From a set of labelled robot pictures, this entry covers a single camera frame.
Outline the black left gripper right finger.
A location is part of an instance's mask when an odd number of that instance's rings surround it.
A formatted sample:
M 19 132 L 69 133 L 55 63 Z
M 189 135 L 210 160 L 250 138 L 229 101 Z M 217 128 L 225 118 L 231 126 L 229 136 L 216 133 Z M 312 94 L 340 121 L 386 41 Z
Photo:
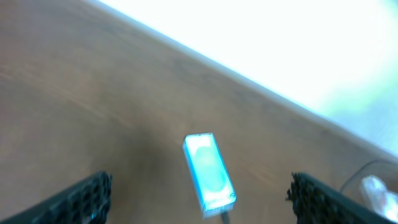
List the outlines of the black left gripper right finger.
M 297 224 L 393 224 L 304 172 L 293 172 L 286 201 Z

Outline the silver Galaxy smartphone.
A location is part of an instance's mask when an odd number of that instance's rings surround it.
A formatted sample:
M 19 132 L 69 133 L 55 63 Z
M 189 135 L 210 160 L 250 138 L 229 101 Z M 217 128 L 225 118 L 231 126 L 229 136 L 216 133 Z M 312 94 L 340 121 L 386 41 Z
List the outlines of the silver Galaxy smartphone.
M 237 196 L 214 134 L 190 134 L 182 149 L 203 217 L 220 216 L 229 223 Z

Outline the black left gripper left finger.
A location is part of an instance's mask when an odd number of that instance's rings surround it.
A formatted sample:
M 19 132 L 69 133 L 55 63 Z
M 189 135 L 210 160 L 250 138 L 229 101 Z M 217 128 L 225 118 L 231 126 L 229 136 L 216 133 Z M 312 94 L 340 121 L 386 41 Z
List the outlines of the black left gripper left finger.
M 105 224 L 113 176 L 99 171 L 1 224 Z

